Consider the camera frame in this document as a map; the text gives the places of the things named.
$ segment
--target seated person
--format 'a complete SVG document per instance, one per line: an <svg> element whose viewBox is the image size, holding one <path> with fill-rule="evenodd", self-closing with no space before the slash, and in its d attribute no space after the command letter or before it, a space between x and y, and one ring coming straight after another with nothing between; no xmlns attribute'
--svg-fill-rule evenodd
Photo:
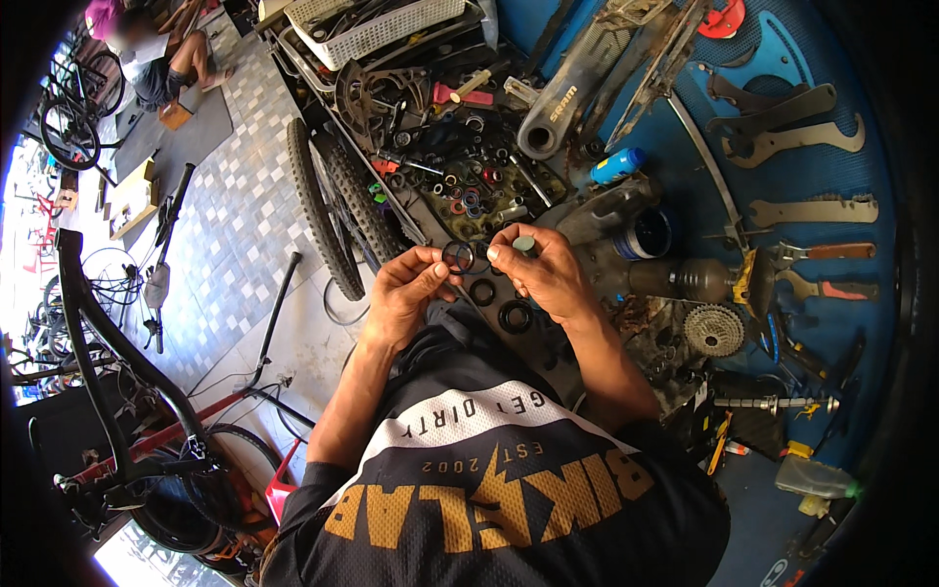
<svg viewBox="0 0 939 587"><path fill-rule="evenodd" d="M144 110L155 112L177 98L183 86L188 85L193 69L203 91L225 83L234 73L231 68L224 73L209 72L208 40L203 31L193 30L183 38L201 5L199 0L187 0L159 28L145 8L131 8L117 17L112 39L121 50L121 70L137 92ZM169 39L164 55L141 63L137 59L140 48L156 42L159 35L166 33Z"/></svg>

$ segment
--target leg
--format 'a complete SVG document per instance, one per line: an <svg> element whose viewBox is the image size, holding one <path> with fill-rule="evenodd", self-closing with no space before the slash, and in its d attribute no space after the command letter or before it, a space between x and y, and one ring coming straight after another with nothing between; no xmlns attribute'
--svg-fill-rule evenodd
<svg viewBox="0 0 939 587"><path fill-rule="evenodd" d="M170 69L185 77L189 74L191 68L195 68L196 73L199 75L200 85L205 85L209 80L206 42L204 32L200 30L192 31L182 41L182 45L179 46L176 54L173 55L173 59L170 61Z"/></svg>

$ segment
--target red spacer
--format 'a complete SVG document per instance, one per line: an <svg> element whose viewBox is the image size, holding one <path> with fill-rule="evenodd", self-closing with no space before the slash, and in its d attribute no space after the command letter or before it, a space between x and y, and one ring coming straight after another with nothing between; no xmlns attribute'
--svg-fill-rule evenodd
<svg viewBox="0 0 939 587"><path fill-rule="evenodd" d="M709 39L727 39L733 37L744 23L747 8L744 0L727 0L727 6L720 12L711 10L704 22L698 27L698 32Z"/></svg>

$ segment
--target plastic bottle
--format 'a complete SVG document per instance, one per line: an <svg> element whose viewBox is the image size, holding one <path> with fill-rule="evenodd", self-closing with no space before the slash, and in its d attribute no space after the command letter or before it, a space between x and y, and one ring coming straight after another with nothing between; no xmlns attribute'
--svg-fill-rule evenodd
<svg viewBox="0 0 939 587"><path fill-rule="evenodd" d="M776 473L776 487L799 495L817 495L827 500L854 498L860 485L846 471L798 455L786 455Z"/></svg>
<svg viewBox="0 0 939 587"><path fill-rule="evenodd" d="M638 147L628 147L595 165L590 170L590 178L600 185L609 185L636 173L645 162L645 151Z"/></svg>

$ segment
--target blue pegboard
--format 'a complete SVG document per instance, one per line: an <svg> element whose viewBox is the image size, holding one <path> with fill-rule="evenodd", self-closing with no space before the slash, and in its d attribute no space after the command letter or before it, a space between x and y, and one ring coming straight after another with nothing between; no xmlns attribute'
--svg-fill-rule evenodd
<svg viewBox="0 0 939 587"><path fill-rule="evenodd" d="M529 50L540 33L541 29L535 28L534 24L546 23L556 7L554 2L543 7L538 4L509 3L507 0L500 4L500 14L504 13L507 20L522 19L513 23L514 26L504 25L502 32L523 50ZM720 0L716 4L716 8L723 8L724 3ZM830 83L838 91L838 103L834 110L799 121L793 126L834 121L843 133L850 136L856 132L854 113L859 113L865 122L867 139L857 153L825 145L802 147L779 152L754 169L742 169L727 161L719 135L704 133L737 207L745 218L747 229L758 228L748 220L751 214L748 205L758 199L777 203L798 202L823 193L840 193L845 197L873 193L877 199L880 215L874 224L778 224L773 234L751 239L754 245L770 245L782 238L800 246L855 240L870 240L877 245L877 256L873 259L805 260L793 266L809 280L819 277L846 278L877 281L881 286L881 299L877 303L809 298L805 304L806 311L819 317L819 326L791 331L795 340L832 364L847 352L858 328L863 328L866 333L867 347L855 370L855 374L862 378L863 385L851 414L850 431L846 438L835 437L830 440L818 455L822 462L852 470L878 415L881 399L878 393L885 376L885 357L890 351L894 331L892 283L895 200L890 189L885 154L877 119L861 89L854 67L812 4L786 0L747 0L746 4L747 16L737 35L732 39L708 39L698 35L693 60L720 65L745 54L760 43L757 17L761 11L769 10L786 27L803 53L814 84ZM546 58L544 71L547 76L557 69L562 53L577 31L602 5L602 0L583 0L579 4L561 40ZM524 31L524 34L516 38L516 30ZM610 109L610 116L600 131L601 137L609 137L639 77L634 76ZM777 78L761 76L747 84L746 89L766 95L785 95L791 86ZM703 130L707 121L716 115L711 99L700 91L687 71L679 75L676 92L699 129ZM623 147L642 147L649 153L650 160L643 170L661 182L667 204L676 211L684 226L684 241L679 243L676 254L715 257L729 265L739 264L740 255L724 250L719 239L702 238L704 235L722 233L726 214L703 161L681 122L664 100L659 100L652 112L646 114L616 146L617 149ZM580 174L572 171L575 183L583 177L582 171ZM743 352L725 360L723 364L732 370L752 375L775 373L783 376L754 345L748 345ZM793 416L787 414L789 438L809 445L818 441L829 420L828 416L820 412L816 412L811 421L806 420L805 416L793 420ZM787 558L789 541L813 523L813 518L804 517L794 510L794 503L787 507L772 508L773 513L769 517L776 521L775 524L764 519L765 512L761 508L782 493L772 486L775 466L767 469L764 462L758 461L762 458L758 456L738 458L740 460L734 463L734 473L719 473L718 482L725 486L729 496L732 493L750 495L750 499L731 501L731 544L713 584L759 583L774 562ZM762 521L754 526L754 519ZM774 527L787 530L774 532ZM760 556L750 557L754 553L753 536L759 535L765 536L766 544L760 545ZM796 561L792 563L790 572L783 579L792 575Z"/></svg>

